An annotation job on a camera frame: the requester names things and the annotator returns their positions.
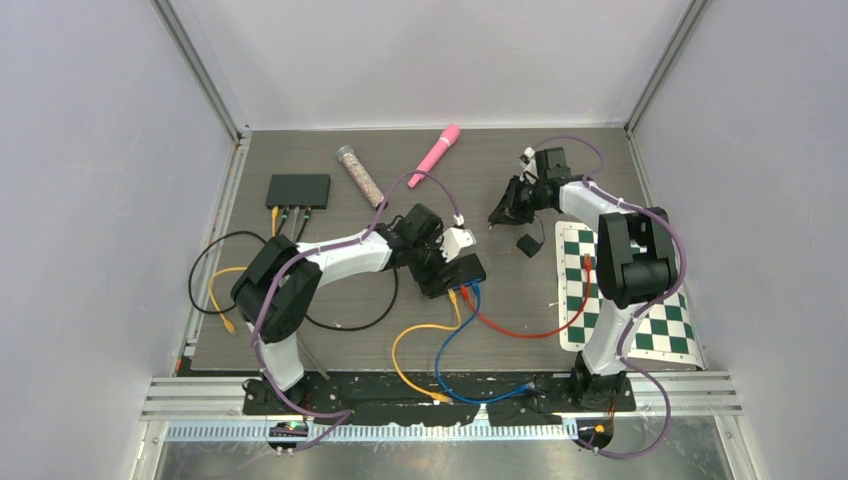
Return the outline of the black power adapter with cord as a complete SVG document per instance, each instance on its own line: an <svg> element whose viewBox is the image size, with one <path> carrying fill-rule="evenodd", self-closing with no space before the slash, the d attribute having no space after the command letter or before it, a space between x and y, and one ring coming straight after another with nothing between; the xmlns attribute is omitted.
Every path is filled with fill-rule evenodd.
<svg viewBox="0 0 848 480"><path fill-rule="evenodd" d="M531 234L526 233L516 242L516 247L527 257L535 257L542 249L547 240L544 222L538 214L534 215L535 221L538 223L540 238L537 239Z"/></svg>

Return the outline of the small black TP-Link switch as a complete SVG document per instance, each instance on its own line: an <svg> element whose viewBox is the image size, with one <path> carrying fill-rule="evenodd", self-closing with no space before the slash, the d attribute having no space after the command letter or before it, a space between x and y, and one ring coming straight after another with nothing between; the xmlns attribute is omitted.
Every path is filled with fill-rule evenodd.
<svg viewBox="0 0 848 480"><path fill-rule="evenodd" d="M436 298L450 290L487 279L487 273L477 254L458 257L428 273L419 283L421 292L428 298Z"/></svg>

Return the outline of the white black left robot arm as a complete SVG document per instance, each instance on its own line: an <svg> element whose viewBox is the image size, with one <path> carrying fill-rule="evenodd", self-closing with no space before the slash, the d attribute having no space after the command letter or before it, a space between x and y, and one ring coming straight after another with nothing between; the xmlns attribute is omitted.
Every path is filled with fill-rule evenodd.
<svg viewBox="0 0 848 480"><path fill-rule="evenodd" d="M316 292L354 275L406 267L424 294L442 294L449 263L475 242L462 216L454 221L447 228L438 215L417 204L393 224L373 221L347 237L295 243L278 235L265 244L232 287L231 298L251 327L260 370L272 383L268 400L273 406L293 414L305 405L296 332Z"/></svg>

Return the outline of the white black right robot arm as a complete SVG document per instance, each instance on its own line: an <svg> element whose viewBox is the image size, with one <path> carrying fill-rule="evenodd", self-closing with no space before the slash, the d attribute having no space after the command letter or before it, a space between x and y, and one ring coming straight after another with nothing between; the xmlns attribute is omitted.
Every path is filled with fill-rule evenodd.
<svg viewBox="0 0 848 480"><path fill-rule="evenodd" d="M667 213L614 197L588 176L571 172L561 147L527 148L490 225L523 225L554 209L597 236L595 279L602 296L596 329L576 357L565 389L584 410L605 407L622 393L626 356L646 312L680 286L682 255L675 250Z"/></svg>

